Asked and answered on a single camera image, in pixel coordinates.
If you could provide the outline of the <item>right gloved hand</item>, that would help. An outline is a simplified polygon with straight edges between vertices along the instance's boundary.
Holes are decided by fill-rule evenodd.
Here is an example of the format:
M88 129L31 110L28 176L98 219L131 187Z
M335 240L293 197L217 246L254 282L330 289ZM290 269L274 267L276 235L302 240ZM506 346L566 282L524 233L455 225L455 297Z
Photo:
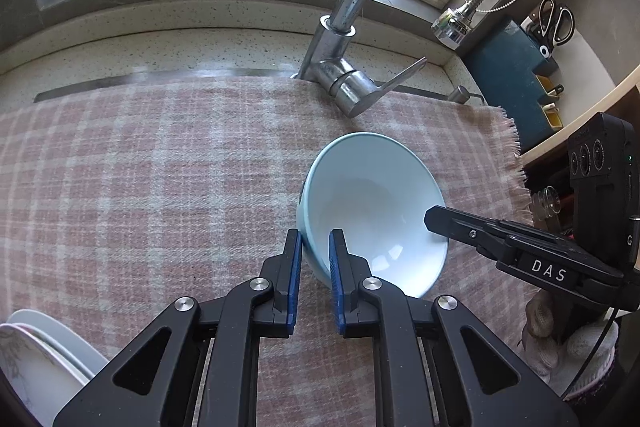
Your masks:
M525 308L522 355L528 366L567 400L596 391L611 375L616 359L618 325L598 320L579 326L561 340L559 304L549 291L538 291Z

